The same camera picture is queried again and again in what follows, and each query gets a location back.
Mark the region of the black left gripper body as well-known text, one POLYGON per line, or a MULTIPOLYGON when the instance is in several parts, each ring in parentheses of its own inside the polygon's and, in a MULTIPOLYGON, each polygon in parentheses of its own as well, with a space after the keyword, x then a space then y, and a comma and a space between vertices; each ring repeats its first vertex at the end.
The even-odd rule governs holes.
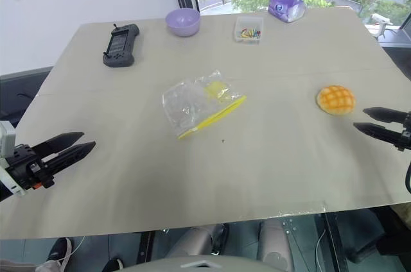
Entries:
POLYGON ((54 176, 46 169, 43 158, 34 148, 20 144, 10 157, 6 157, 6 170, 24 190, 48 188, 54 185, 54 176))

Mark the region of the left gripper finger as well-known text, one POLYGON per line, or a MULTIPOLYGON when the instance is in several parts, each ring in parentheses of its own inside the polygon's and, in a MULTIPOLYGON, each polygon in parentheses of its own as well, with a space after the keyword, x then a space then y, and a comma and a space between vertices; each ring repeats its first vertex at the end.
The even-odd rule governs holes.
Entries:
POLYGON ((68 157, 69 150, 74 148, 73 144, 84 136, 84 132, 68 132, 45 140, 31 148, 33 160, 53 160, 68 157))
POLYGON ((59 153, 55 158, 45 163, 46 173, 53 176, 85 158, 95 147, 96 143, 78 144, 59 153))

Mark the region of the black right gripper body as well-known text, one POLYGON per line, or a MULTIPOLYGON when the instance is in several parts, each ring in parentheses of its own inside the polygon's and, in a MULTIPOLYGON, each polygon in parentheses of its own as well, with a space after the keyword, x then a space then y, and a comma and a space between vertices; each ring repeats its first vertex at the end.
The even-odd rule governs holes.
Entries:
POLYGON ((403 130, 396 143, 397 149, 400 151, 404 151, 405 149, 411 150, 410 143, 411 143, 410 130, 403 130))

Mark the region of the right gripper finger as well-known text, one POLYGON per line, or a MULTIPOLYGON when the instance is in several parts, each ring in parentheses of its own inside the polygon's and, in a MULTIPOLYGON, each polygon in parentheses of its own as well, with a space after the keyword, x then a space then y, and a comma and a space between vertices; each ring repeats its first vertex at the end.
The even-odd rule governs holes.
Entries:
POLYGON ((353 126, 362 133, 384 142, 388 142, 395 146, 398 145, 401 134, 392 130, 388 130, 383 126, 373 123, 353 123, 353 126))
POLYGON ((374 120, 384 123, 410 123, 410 112, 402 112, 383 107, 371 107, 363 109, 363 112, 374 120))

